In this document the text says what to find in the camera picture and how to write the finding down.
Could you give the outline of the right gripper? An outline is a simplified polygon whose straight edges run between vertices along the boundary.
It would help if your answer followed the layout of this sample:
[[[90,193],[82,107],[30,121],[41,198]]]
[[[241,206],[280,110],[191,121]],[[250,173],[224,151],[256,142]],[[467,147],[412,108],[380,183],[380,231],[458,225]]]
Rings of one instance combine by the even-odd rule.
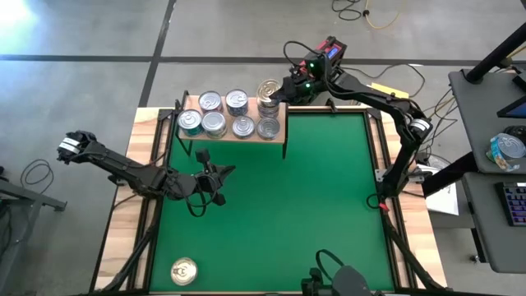
[[[327,53],[309,53],[300,63],[292,67],[293,103],[312,103],[325,91],[325,60]]]

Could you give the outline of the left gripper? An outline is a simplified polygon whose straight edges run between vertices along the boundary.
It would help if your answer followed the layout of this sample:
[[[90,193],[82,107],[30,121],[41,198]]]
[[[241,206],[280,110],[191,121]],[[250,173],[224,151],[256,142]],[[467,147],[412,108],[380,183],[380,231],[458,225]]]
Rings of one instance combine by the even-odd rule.
[[[168,197],[189,197],[194,193],[215,193],[224,184],[228,173],[235,165],[214,165],[216,173],[200,171],[194,174],[180,173],[174,169],[166,170],[166,194]]]

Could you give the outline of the large green can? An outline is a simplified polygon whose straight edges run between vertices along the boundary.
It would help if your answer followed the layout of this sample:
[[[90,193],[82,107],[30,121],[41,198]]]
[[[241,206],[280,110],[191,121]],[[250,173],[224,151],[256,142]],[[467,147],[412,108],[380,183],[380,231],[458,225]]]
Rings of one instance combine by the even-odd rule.
[[[211,111],[206,113],[201,121],[205,132],[220,134],[226,132],[226,119],[220,112]]]

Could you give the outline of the silver can green label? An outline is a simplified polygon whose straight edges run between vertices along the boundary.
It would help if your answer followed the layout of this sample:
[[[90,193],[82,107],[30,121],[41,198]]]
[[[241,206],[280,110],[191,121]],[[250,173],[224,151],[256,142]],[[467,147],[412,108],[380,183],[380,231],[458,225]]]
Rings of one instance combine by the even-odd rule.
[[[247,116],[238,116],[233,120],[232,131],[236,138],[247,139],[255,131],[254,121]]]

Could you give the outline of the silver can teal yellow label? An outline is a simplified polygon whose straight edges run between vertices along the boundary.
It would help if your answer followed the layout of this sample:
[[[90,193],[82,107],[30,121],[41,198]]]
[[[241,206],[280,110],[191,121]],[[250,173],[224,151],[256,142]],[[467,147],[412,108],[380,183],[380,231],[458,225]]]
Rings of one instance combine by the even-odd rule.
[[[262,118],[256,126],[258,136],[264,140],[274,140],[280,131],[280,124],[276,118]]]

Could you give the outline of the blue label tuna can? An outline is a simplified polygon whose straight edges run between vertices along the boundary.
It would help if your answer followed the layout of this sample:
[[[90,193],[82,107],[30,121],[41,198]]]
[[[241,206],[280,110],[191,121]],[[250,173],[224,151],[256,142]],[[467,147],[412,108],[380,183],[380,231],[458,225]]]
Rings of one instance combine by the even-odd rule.
[[[234,89],[225,96],[227,110],[231,113],[247,113],[248,96],[244,90]]]

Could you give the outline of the wooden shelf black legs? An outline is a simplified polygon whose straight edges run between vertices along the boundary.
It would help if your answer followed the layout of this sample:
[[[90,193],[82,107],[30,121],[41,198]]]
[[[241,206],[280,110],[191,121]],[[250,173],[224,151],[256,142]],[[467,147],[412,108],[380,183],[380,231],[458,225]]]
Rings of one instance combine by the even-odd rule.
[[[187,91],[183,93],[182,98],[182,107],[184,110],[186,109],[195,109],[197,110],[201,115],[203,114],[201,112],[201,108],[198,104],[199,95],[189,95]],[[199,136],[188,136],[186,135],[181,128],[178,129],[176,132],[176,135],[178,139],[181,140],[189,140],[189,141],[226,141],[226,142],[243,142],[243,143],[262,143],[262,144],[273,144],[273,145],[281,145],[282,146],[282,152],[281,157],[282,159],[285,159],[286,153],[287,153],[287,144],[288,144],[288,106],[286,103],[280,103],[279,106],[279,113],[277,116],[277,120],[279,121],[280,129],[279,133],[276,136],[276,138],[272,140],[265,140],[261,138],[257,132],[254,132],[254,134],[247,138],[247,139],[239,139],[234,136],[232,132],[232,124],[234,121],[234,117],[231,116],[228,111],[226,110],[226,103],[224,96],[221,97],[223,101],[224,106],[224,116],[227,123],[227,131],[226,134],[219,139],[213,139],[208,137],[206,134],[202,133]],[[252,120],[257,123],[260,121],[261,117],[259,116],[258,109],[257,109],[257,102],[256,97],[249,97],[248,98],[248,111],[247,116],[252,118]]]

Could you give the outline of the red black power station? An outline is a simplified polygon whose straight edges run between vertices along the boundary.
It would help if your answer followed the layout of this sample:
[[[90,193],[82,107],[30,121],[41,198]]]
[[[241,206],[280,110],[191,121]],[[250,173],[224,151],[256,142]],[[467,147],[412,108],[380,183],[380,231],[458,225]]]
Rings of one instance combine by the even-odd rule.
[[[341,64],[346,49],[346,44],[334,36],[329,36],[315,49],[309,51],[299,63],[299,70],[302,74],[319,80]]]

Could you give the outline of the green table mat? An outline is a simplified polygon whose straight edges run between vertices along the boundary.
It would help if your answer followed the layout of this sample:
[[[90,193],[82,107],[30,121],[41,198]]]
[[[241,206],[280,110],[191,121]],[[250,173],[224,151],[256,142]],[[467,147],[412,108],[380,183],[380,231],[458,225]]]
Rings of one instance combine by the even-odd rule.
[[[294,114],[286,146],[198,141],[215,164],[231,165],[223,206],[190,212],[163,205],[150,288],[177,292],[170,270],[197,265],[188,292],[297,291],[325,249],[358,270],[373,289],[393,276],[366,125],[360,114]]]

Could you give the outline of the yellow paper envelope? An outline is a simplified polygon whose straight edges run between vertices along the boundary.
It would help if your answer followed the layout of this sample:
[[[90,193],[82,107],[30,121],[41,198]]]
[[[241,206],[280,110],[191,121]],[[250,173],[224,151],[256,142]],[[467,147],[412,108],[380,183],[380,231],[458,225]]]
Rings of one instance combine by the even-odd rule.
[[[398,90],[393,87],[384,86],[375,82],[369,84],[368,87],[371,89],[371,92],[374,92],[376,95],[382,97],[387,97],[391,99],[409,99],[408,92]]]

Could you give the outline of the white paper sheet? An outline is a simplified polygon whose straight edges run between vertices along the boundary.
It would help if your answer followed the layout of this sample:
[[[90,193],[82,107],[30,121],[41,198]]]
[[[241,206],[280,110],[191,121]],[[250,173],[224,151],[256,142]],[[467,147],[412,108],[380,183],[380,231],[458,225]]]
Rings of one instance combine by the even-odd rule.
[[[427,209],[447,215],[458,215],[459,206],[456,184],[452,183],[426,197]]]

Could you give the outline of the black slanted pole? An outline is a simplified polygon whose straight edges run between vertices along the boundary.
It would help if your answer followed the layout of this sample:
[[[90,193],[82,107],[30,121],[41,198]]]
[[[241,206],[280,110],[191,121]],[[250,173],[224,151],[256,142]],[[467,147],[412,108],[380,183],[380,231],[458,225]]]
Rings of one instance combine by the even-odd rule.
[[[483,77],[501,62],[512,57],[519,47],[526,43],[526,21],[500,45],[493,49],[475,68],[464,73],[464,78],[472,84],[480,83]]]

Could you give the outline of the grey metal stand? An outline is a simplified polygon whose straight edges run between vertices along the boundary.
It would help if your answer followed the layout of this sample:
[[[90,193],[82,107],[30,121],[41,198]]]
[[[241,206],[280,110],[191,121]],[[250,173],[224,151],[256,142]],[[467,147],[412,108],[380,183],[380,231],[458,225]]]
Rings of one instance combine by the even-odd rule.
[[[0,296],[6,296],[43,206],[64,211],[67,203],[11,183],[0,167]]]

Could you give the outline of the black tablet screen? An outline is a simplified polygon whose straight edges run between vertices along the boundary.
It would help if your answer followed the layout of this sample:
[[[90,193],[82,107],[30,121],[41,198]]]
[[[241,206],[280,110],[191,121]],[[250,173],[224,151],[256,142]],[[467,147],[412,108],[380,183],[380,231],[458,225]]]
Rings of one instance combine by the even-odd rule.
[[[499,118],[523,118],[526,119],[526,95],[508,104],[497,113]]]

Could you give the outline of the black round device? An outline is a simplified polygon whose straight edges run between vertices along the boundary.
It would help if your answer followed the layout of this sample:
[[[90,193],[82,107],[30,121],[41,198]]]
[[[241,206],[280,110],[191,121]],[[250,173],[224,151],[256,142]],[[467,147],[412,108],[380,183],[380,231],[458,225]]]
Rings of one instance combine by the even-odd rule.
[[[511,135],[511,136],[515,136],[526,144],[526,126],[524,125],[508,126],[504,130],[504,133]]]

